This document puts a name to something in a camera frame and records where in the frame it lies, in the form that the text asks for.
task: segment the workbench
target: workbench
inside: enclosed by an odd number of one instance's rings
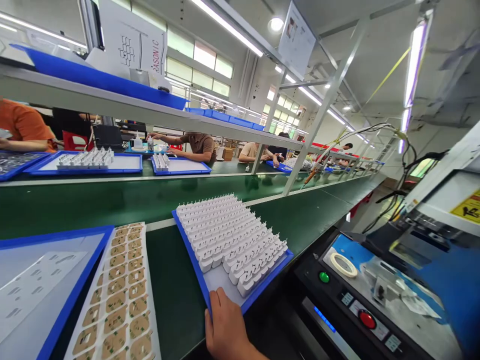
[[[288,239],[288,247],[297,257],[384,179],[377,174],[337,182],[338,177],[332,175],[326,184],[324,177],[317,175],[306,189],[280,196],[286,174],[261,164],[260,174],[252,176],[245,173],[245,167],[237,162],[216,162],[212,173],[217,176],[204,177],[152,178],[151,166],[146,166],[142,176],[136,178],[28,177],[11,181],[0,187],[2,202],[8,204],[8,221],[3,222],[0,238],[145,221],[147,250],[154,259],[150,273],[161,356],[163,360],[178,360],[204,339],[206,306],[181,235],[171,219],[171,211],[179,202],[233,192],[274,233],[280,232],[282,239]],[[299,175],[294,190],[300,189],[306,176],[308,173]],[[25,219],[31,219],[29,226],[25,226]],[[67,322],[64,334],[73,329],[75,321]],[[60,353],[61,340],[55,350]]]

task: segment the tape roll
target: tape roll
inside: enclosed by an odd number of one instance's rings
[[[352,262],[338,252],[330,255],[330,261],[332,265],[346,277],[355,278],[359,274]]]

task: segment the red button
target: red button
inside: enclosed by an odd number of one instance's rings
[[[374,317],[372,314],[365,310],[360,310],[358,312],[358,317],[360,321],[365,325],[367,328],[373,330],[377,327],[377,322],[375,321]]]

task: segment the yellow warning label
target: yellow warning label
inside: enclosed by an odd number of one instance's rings
[[[450,213],[480,224],[480,189],[461,202]]]

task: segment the orange shirt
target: orange shirt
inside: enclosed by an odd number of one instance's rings
[[[0,128],[8,130],[13,141],[48,140],[48,153],[54,153],[55,135],[33,108],[7,99],[0,100]]]

